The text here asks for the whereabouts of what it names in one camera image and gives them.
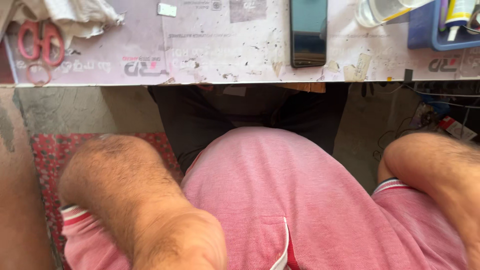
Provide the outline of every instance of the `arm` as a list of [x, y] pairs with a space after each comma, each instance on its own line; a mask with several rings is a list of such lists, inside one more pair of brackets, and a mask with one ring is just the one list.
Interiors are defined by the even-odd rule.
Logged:
[[187, 201], [156, 150], [139, 138], [86, 142], [66, 166], [59, 193], [64, 205], [102, 221], [133, 269], [226, 268], [219, 222]]
[[432, 197], [457, 229], [469, 267], [480, 269], [478, 148], [441, 135], [407, 135], [385, 149], [378, 177], [397, 177]]

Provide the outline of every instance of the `red stripe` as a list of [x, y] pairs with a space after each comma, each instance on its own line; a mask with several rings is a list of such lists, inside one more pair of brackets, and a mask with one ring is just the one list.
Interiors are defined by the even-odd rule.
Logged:
[[92, 215], [92, 214], [90, 214], [90, 213], [87, 212], [87, 213], [85, 213], [85, 214], [83, 214], [83, 215], [81, 215], [81, 216], [78, 216], [78, 217], [74, 218], [74, 219], [64, 221], [64, 222], [63, 222], [63, 225], [64, 225], [64, 226], [68, 226], [68, 225], [75, 224], [75, 223], [77, 223], [77, 222], [79, 222], [79, 221], [82, 221], [82, 220], [90, 217], [91, 215]]
[[387, 190], [387, 189], [396, 189], [396, 188], [406, 188], [406, 189], [414, 189], [413, 187], [411, 186], [390, 186], [390, 187], [387, 187], [386, 189], [382, 189], [381, 191], [384, 191], [384, 190]]
[[292, 237], [290, 236], [290, 234], [288, 234], [287, 265], [292, 270], [300, 270], [297, 259], [295, 259], [295, 253], [293, 252]]

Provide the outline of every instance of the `black tape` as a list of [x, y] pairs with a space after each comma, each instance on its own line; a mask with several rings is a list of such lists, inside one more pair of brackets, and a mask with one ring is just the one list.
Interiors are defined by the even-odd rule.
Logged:
[[405, 69], [404, 83], [411, 83], [413, 81], [413, 69]]

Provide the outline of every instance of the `tube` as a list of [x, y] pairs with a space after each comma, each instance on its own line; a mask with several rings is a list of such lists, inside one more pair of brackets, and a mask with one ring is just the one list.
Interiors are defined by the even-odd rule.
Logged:
[[467, 25], [472, 16], [475, 0], [450, 0], [445, 25], [450, 28], [447, 41], [455, 41], [460, 26]]
[[445, 21], [447, 20], [448, 0], [440, 0], [440, 20], [438, 20], [438, 30], [445, 31]]

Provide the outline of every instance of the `white cloth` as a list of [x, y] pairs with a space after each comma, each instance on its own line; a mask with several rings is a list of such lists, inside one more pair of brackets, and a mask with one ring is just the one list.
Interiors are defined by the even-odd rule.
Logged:
[[62, 32], [65, 48], [73, 37], [100, 35], [105, 26], [120, 25], [125, 17], [105, 0], [17, 0], [17, 5], [14, 21], [50, 18]]

